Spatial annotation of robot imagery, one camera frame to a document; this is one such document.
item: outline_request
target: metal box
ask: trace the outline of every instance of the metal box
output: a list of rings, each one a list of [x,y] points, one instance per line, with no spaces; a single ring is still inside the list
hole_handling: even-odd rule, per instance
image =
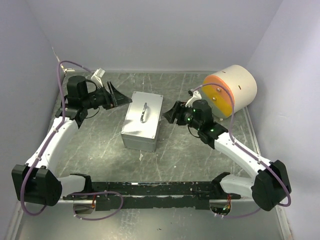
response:
[[[121,137],[125,148],[156,150],[163,96],[134,91],[126,113]]]

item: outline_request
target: wall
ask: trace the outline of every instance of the wall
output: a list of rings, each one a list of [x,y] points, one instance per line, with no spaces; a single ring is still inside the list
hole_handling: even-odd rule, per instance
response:
[[[0,1],[0,239],[17,197],[11,178],[42,142],[58,94],[57,59],[24,0]]]
[[[27,0],[61,59],[126,71],[246,65],[282,0]]]
[[[319,16],[318,0],[284,0],[247,65],[258,86],[250,115],[262,153],[287,166],[297,240],[319,238]]]

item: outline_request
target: floor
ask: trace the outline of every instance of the floor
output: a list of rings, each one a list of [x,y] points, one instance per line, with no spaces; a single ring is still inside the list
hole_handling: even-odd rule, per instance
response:
[[[68,73],[63,83],[66,86]],[[176,100],[189,99],[188,90],[200,85],[208,74],[196,73],[107,73],[103,82],[111,81],[123,94],[133,91],[164,96],[163,111]],[[55,111],[60,105],[57,100]],[[88,174],[93,181],[156,182],[211,181],[222,172],[246,177],[232,160],[194,138],[185,126],[169,124],[162,119],[156,152],[125,149],[120,131],[128,106],[105,111],[87,119],[71,142],[57,166],[56,176],[71,173]],[[220,123],[227,127],[229,119]],[[254,151],[248,110],[235,114],[234,136]],[[281,240],[280,222],[275,209],[242,219],[220,219],[210,210],[193,208],[123,209],[102,221],[81,221],[73,217],[73,203],[59,202],[40,216],[23,215],[16,240],[100,239],[100,240]],[[253,212],[252,200],[233,201],[230,215]],[[90,216],[102,217],[108,212]]]

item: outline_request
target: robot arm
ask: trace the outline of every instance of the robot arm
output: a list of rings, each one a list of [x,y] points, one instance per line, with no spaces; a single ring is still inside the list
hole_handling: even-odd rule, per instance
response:
[[[271,162],[235,139],[237,145],[255,156],[258,161],[236,146],[228,130],[214,121],[211,107],[201,96],[195,95],[188,102],[176,101],[173,108],[163,115],[171,124],[176,120],[176,124],[180,126],[188,125],[196,129],[203,143],[227,155],[249,174],[250,178],[245,178],[224,173],[219,183],[225,193],[251,197],[265,211],[278,205],[286,197],[286,193],[278,180],[261,163],[272,169],[291,193],[285,165],[279,160]]]
[[[84,76],[70,77],[67,83],[67,104],[65,108],[65,120],[62,127],[57,130],[57,126],[62,122],[62,107],[56,113],[56,119],[52,128],[34,155],[26,161],[25,165],[16,165],[12,170],[12,179],[18,200],[20,201],[20,191],[24,178],[32,166],[40,150],[46,144],[47,139],[56,132],[49,141],[42,154],[41,160],[36,164],[27,180],[24,192],[24,201],[29,203],[54,206],[60,197],[72,193],[86,192],[92,190],[91,178],[84,174],[72,174],[67,177],[56,178],[55,170],[65,146],[82,125],[88,115],[88,109],[97,109],[102,106],[104,109],[112,109],[132,100],[121,94],[108,81],[108,91],[101,82],[103,70],[97,70],[91,80]],[[95,91],[88,92],[87,82],[94,83]]]

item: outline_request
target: metal handle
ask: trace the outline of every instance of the metal handle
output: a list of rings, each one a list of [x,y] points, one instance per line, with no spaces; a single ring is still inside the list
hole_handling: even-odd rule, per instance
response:
[[[143,106],[142,114],[141,114],[141,117],[140,117],[140,122],[141,123],[144,122],[144,116],[145,116],[146,109],[147,109],[147,103],[145,102],[144,106]]]

